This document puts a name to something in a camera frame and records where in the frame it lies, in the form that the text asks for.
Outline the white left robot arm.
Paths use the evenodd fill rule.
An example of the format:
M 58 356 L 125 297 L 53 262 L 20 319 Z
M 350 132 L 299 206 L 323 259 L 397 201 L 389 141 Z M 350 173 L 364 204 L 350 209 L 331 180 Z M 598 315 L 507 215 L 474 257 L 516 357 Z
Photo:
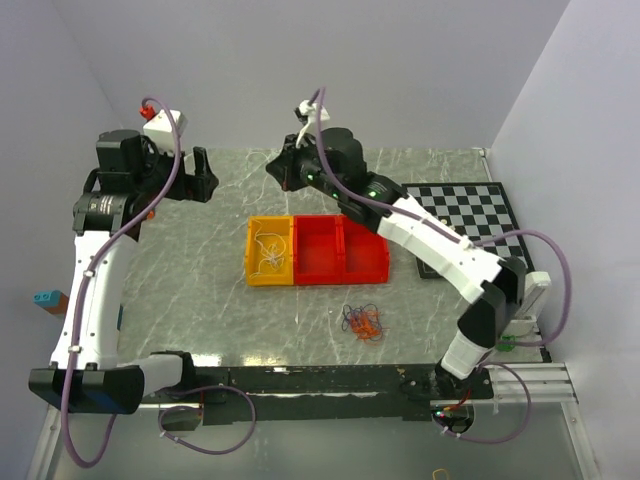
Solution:
M 118 359 L 122 294 L 141 227 L 116 233 L 161 190 L 172 200 L 208 202 L 219 184 L 207 151 L 193 149 L 194 174 L 149 134 L 104 132 L 98 166 L 73 208 L 75 270 L 63 330 L 48 366 L 31 371 L 29 390 L 70 413 L 132 414 L 163 390 L 184 402 L 197 390 L 188 352 L 160 351 L 124 364 Z

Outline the red plastic bin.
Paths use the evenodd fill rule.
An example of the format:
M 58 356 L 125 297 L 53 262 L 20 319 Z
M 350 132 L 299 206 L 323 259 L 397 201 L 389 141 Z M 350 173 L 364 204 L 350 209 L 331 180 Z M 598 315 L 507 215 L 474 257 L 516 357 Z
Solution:
M 298 286 L 342 283 L 344 252 L 337 215 L 294 217 L 294 281 Z
M 342 217 L 346 284 L 384 284 L 389 281 L 387 241 L 363 225 Z

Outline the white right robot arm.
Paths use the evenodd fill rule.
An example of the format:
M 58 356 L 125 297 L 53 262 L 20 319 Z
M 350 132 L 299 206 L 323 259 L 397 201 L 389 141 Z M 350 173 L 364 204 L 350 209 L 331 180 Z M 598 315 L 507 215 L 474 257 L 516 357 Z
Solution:
M 525 263 L 474 245 L 427 212 L 404 186 L 370 171 L 361 143 L 346 128 L 286 135 L 266 171 L 286 192 L 311 187 L 333 198 L 347 218 L 403 247 L 458 291 L 468 307 L 438 362 L 436 385 L 445 397 L 462 396 L 522 304 Z

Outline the yellow plastic bin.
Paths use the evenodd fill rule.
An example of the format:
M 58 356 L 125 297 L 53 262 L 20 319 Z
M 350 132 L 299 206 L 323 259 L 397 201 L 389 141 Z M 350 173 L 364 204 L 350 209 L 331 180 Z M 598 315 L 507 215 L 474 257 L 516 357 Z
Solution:
M 292 216 L 250 216 L 244 256 L 251 287 L 291 286 L 293 274 Z

